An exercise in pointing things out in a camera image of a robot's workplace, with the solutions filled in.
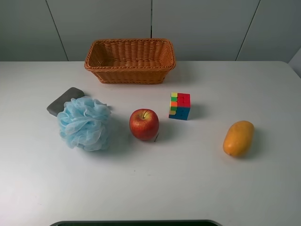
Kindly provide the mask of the light blue bath loofah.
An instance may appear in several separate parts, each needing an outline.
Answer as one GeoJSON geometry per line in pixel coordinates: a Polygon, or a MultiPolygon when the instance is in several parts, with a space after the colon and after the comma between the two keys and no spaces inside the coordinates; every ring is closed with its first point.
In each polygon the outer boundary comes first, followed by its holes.
{"type": "Polygon", "coordinates": [[[69,148],[105,150],[109,145],[111,110],[91,97],[72,98],[57,115],[60,137],[69,148]]]}

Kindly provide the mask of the red apple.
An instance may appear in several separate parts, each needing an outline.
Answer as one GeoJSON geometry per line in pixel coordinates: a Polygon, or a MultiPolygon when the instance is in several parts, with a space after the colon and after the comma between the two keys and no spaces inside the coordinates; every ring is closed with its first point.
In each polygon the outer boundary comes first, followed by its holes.
{"type": "Polygon", "coordinates": [[[137,109],[130,116],[129,127],[134,137],[148,141],[157,135],[159,119],[151,109],[137,109]]]}

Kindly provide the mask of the orange wicker basket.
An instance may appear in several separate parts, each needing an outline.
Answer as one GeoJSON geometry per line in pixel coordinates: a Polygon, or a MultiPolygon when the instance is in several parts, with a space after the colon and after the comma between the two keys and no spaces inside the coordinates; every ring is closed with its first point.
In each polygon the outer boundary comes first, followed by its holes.
{"type": "Polygon", "coordinates": [[[92,43],[84,67],[104,84],[161,84],[175,68],[167,39],[104,39],[92,43]]]}

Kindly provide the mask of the colourful puzzle cube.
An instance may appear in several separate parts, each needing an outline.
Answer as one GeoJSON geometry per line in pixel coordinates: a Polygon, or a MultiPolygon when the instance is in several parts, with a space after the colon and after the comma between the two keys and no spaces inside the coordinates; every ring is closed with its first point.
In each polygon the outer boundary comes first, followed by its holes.
{"type": "Polygon", "coordinates": [[[170,97],[169,118],[187,120],[191,108],[190,94],[172,92],[170,97]]]}

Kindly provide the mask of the yellow orange mango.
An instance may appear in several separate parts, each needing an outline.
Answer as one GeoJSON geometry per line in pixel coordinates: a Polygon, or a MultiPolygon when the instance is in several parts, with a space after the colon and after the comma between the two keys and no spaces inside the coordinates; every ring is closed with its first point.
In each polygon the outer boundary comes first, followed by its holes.
{"type": "Polygon", "coordinates": [[[242,157],[251,147],[254,125],[249,121],[235,122],[228,130],[223,142],[223,150],[232,157],[242,157]]]}

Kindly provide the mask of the grey rectangular eraser block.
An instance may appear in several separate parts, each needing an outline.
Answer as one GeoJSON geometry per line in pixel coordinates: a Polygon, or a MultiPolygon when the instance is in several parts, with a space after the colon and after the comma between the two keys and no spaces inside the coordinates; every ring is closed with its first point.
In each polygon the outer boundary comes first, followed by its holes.
{"type": "Polygon", "coordinates": [[[64,104],[70,102],[72,98],[77,99],[84,97],[84,92],[78,88],[71,87],[65,91],[60,97],[58,97],[54,102],[52,102],[48,107],[47,111],[53,115],[57,116],[60,112],[64,110],[64,104]]]}

